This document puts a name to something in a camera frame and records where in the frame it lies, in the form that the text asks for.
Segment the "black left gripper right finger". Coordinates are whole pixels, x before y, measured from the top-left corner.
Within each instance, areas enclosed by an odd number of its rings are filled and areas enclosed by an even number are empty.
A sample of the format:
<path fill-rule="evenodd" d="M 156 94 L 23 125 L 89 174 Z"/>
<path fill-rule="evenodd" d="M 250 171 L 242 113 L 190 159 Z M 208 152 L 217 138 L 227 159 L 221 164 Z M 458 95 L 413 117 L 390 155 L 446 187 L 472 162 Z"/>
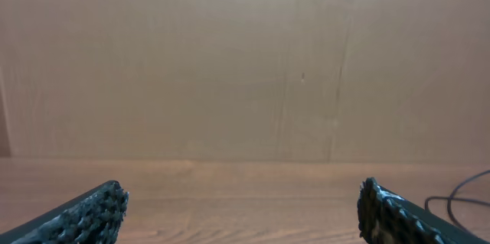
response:
<path fill-rule="evenodd" d="M 360 237 L 368 244 L 488 244 L 379 185 L 373 177 L 360 187 Z"/>

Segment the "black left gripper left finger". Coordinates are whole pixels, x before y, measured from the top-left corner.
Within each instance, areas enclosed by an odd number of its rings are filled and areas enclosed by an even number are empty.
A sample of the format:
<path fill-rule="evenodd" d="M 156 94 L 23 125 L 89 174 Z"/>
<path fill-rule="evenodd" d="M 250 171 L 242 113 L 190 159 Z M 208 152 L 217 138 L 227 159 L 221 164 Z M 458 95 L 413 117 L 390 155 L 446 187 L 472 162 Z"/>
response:
<path fill-rule="evenodd" d="M 1 234 L 2 243 L 114 244 L 126 216 L 129 193 L 107 181 Z"/>

